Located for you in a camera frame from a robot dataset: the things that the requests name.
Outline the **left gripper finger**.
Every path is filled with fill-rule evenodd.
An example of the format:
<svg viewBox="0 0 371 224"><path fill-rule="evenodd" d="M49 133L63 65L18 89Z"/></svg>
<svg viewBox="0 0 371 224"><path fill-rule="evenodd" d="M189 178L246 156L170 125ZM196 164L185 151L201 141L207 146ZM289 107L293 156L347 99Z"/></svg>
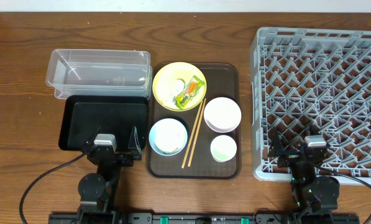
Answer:
<svg viewBox="0 0 371 224"><path fill-rule="evenodd" d="M91 135L91 137L87 140L87 145L93 145L94 140L96 139L96 136L100 133L101 127L98 126L95 130L95 132Z"/></svg>
<svg viewBox="0 0 371 224"><path fill-rule="evenodd" d="M137 135L137 128L135 126L132 127L132 132L129 138L129 143L128 143L127 148L130 152L141 152L138 135Z"/></svg>

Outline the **white cup green inside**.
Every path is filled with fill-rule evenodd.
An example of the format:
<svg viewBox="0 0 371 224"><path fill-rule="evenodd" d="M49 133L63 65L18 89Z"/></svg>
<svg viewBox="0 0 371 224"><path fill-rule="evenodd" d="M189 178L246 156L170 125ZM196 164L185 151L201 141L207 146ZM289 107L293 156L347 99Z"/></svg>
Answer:
<svg viewBox="0 0 371 224"><path fill-rule="evenodd" d="M227 162L235 156L237 152L237 144L230 136L220 135L212 140L210 151L215 161Z"/></svg>

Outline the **yellow plate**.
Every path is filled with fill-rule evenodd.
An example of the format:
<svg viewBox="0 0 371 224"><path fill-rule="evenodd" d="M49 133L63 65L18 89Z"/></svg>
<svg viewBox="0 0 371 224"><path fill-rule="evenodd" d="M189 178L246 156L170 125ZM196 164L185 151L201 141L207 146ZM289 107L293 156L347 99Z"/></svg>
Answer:
<svg viewBox="0 0 371 224"><path fill-rule="evenodd" d="M174 103L174 97L179 94L175 92L175 81L181 79L186 86L194 75L204 81L205 84L200 88L198 94L181 110ZM207 80L203 72L195 65L186 62L173 62L163 66L155 75L152 83L153 95L157 102L172 111L186 111L200 104L207 92L207 87Z"/></svg>

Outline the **green snack wrapper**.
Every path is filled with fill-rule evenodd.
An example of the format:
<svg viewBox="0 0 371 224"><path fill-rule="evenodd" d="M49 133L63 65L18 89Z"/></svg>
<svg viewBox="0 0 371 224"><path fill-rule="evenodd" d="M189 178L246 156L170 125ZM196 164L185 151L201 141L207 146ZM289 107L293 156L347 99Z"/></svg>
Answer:
<svg viewBox="0 0 371 224"><path fill-rule="evenodd" d="M198 94L201 87L205 84L197 76L193 76L190 82L184 87L184 89L174 97L174 103L179 109L184 109L185 106Z"/></svg>

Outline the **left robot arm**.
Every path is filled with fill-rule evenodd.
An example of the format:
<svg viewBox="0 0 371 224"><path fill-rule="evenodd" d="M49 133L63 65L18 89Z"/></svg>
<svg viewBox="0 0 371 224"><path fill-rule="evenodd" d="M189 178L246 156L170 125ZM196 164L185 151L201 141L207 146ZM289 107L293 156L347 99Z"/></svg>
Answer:
<svg viewBox="0 0 371 224"><path fill-rule="evenodd" d="M87 159L97 166L95 173L85 175L78 184L81 197L77 223L127 223L127 215L113 208L122 167L132 167L142 158L134 126L127 149L119 151L115 135L99 131L81 147Z"/></svg>

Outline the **white tissue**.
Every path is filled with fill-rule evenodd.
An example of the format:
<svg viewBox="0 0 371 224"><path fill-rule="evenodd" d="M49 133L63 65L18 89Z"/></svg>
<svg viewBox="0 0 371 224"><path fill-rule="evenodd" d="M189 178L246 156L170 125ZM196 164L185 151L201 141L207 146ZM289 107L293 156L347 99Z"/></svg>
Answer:
<svg viewBox="0 0 371 224"><path fill-rule="evenodd" d="M185 82L181 79L175 81L175 92L180 93L185 87Z"/></svg>

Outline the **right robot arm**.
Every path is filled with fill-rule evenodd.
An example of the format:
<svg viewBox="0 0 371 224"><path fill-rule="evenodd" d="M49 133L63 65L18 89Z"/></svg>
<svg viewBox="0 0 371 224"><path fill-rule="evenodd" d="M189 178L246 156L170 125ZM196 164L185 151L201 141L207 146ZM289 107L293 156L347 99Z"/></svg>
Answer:
<svg viewBox="0 0 371 224"><path fill-rule="evenodd" d="M298 208L282 216L281 223L333 223L340 184L337 179L317 176L315 167L325 158L329 143L310 127L309 134L296 149L285 149L278 131L273 132L268 156L277 158L278 167L291 171L291 192Z"/></svg>

